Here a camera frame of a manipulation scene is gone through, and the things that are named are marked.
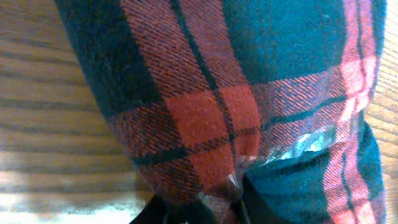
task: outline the wooden surface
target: wooden surface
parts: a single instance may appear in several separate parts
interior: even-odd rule
[[[367,121],[398,223],[398,2]],[[52,0],[0,0],[0,224],[127,223],[152,192],[94,101]]]

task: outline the flannel fabric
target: flannel fabric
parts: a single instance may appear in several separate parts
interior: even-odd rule
[[[264,200],[285,193],[271,204],[292,211],[286,220],[382,223],[380,161],[362,169],[378,149],[363,141],[372,135],[361,113],[376,85],[385,0],[55,2],[109,127],[168,202],[191,206],[205,193],[210,219],[232,223],[224,211],[235,195],[222,180],[239,158],[336,124],[333,147],[304,155],[314,164],[270,180],[279,194],[268,193],[264,168],[248,176]],[[300,180],[307,191],[284,191]],[[294,209],[314,196],[321,215]]]

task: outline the plastic wrap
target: plastic wrap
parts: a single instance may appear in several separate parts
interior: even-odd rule
[[[235,170],[215,184],[209,192],[200,192],[198,199],[213,211],[218,223],[228,223],[230,203],[238,202],[243,194],[242,179],[245,172],[260,167],[271,166],[275,161],[287,159],[305,159],[305,152],[322,152],[334,144],[344,142],[355,136],[359,130],[358,115],[349,120],[337,121],[322,126],[312,133],[300,135],[291,146],[274,146],[264,156],[239,155]]]

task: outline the black stripe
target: black stripe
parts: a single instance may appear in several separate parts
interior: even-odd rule
[[[361,20],[361,4],[359,3],[359,0],[355,1],[356,3],[356,8],[357,8],[357,20],[358,20],[358,42],[357,44],[357,48],[358,48],[358,54],[359,54],[359,58],[361,59],[361,74],[363,77],[363,82],[362,82],[362,87],[361,87],[361,92],[364,91],[365,87],[366,87],[366,71],[365,71],[365,67],[364,67],[364,62],[363,59],[365,58],[364,56],[364,52],[363,52],[363,46],[361,44],[362,41],[362,20]]]
[[[184,36],[185,36],[186,40],[188,41],[190,48],[192,49],[195,59],[197,60],[200,70],[201,70],[202,74],[205,76],[206,81],[208,82],[208,84],[210,86],[210,89],[217,90],[218,86],[216,83],[216,79],[211,74],[210,69],[207,67],[205,59],[203,58],[202,54],[200,53],[199,46],[195,42],[194,36],[189,31],[189,28],[187,26],[187,23],[185,22],[185,19],[184,19],[182,10],[181,10],[180,3],[178,2],[178,0],[170,0],[170,4],[171,4],[171,8],[172,8],[173,12],[175,13],[175,15],[177,17],[177,22],[180,25],[180,28],[181,28],[182,32],[184,33]]]
[[[285,123],[289,123],[289,122],[303,120],[309,116],[312,116],[313,114],[315,114],[319,109],[321,109],[324,106],[328,106],[333,103],[344,102],[346,99],[347,99],[347,96],[345,96],[345,95],[333,97],[333,98],[329,98],[329,99],[321,102],[318,106],[314,107],[314,109],[312,109],[312,110],[304,111],[304,112],[293,114],[290,116],[274,116],[270,119],[270,121],[267,124],[261,125],[261,131],[265,131],[277,123],[285,124]]]
[[[170,162],[176,159],[183,159],[188,156],[189,148],[183,146],[176,149],[161,150],[158,153],[142,157],[131,157],[136,166],[154,166],[163,162]]]
[[[343,168],[342,168],[342,172],[341,172],[341,180],[342,180],[344,189],[347,191],[347,201],[348,201],[347,206],[353,213],[353,216],[355,218],[355,224],[358,224],[358,218],[356,216],[354,205],[352,203],[351,190],[349,189],[349,187],[347,185],[347,181],[345,179],[346,166],[347,166],[347,158],[346,158],[346,154],[343,153]]]
[[[213,95],[215,96],[216,101],[217,101],[219,107],[221,108],[221,112],[223,113],[223,117],[224,117],[224,122],[227,127],[228,134],[229,134],[229,141],[231,143],[232,154],[233,154],[233,157],[235,160],[236,149],[235,149],[235,145],[234,145],[233,120],[231,118],[231,115],[228,112],[228,106],[226,105],[223,97],[221,96],[221,93],[218,90],[219,87],[216,83],[216,79],[211,74],[210,69],[206,65],[205,59],[203,58],[203,56],[199,50],[199,46],[195,42],[194,36],[189,31],[189,28],[187,26],[187,23],[185,22],[185,18],[183,16],[179,1],[178,0],[170,0],[170,5],[171,5],[173,12],[175,13],[175,15],[177,17],[178,24],[180,25],[180,28],[181,28],[182,32],[184,33],[184,36],[185,36],[186,40],[188,41],[190,48],[192,49],[192,52],[195,56],[195,59],[197,60],[197,63],[201,69],[201,72],[205,76],[207,83],[209,84],[210,89],[213,91]]]
[[[223,137],[221,139],[212,139],[208,142],[197,144],[197,145],[195,145],[194,148],[200,149],[200,148],[204,148],[207,146],[213,146],[213,147],[222,146],[222,145],[226,144],[227,142],[233,141],[236,136],[252,134],[252,133],[256,133],[258,131],[266,131],[272,125],[277,124],[277,123],[284,124],[284,123],[289,123],[289,122],[305,119],[305,118],[313,115],[314,113],[316,113],[320,108],[322,108],[324,106],[328,106],[333,103],[343,102],[345,100],[346,100],[346,96],[330,98],[330,99],[327,99],[324,102],[320,103],[317,107],[315,107],[314,109],[312,109],[310,111],[306,111],[303,113],[298,113],[298,114],[294,114],[294,115],[290,115],[290,116],[273,117],[273,118],[271,118],[269,123],[262,125],[260,129],[258,127],[253,127],[253,128],[242,129],[242,130],[239,130],[236,132],[231,132],[228,134],[228,137]],[[173,159],[182,159],[186,156],[189,156],[189,155],[192,155],[195,153],[197,153],[197,151],[194,151],[190,148],[179,147],[176,149],[161,151],[161,152],[158,152],[158,153],[152,154],[152,155],[146,155],[144,157],[135,157],[135,158],[131,158],[131,159],[137,165],[150,166],[150,165],[160,164],[162,162],[172,161]]]

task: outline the fabric bundle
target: fabric bundle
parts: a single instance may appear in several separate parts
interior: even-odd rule
[[[55,0],[120,145],[181,222],[383,223],[384,0]]]

